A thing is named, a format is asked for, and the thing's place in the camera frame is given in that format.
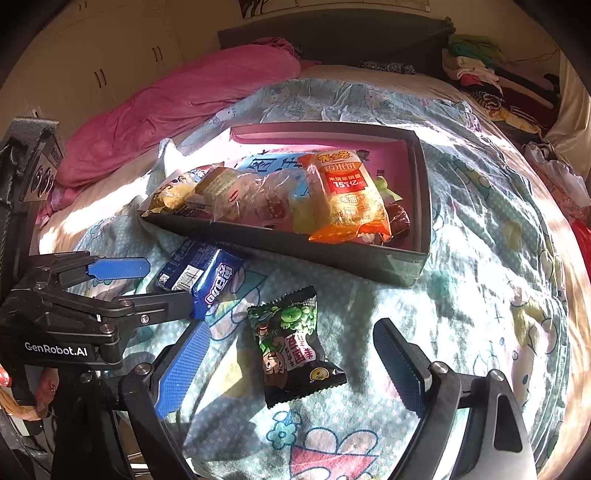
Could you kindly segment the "left hand red nails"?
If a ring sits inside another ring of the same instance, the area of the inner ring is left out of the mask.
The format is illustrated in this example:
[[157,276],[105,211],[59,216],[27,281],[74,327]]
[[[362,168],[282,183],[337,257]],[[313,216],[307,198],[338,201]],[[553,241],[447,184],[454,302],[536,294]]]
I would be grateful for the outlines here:
[[21,420],[42,420],[48,416],[58,386],[56,368],[28,367],[10,371],[1,366],[1,408]]

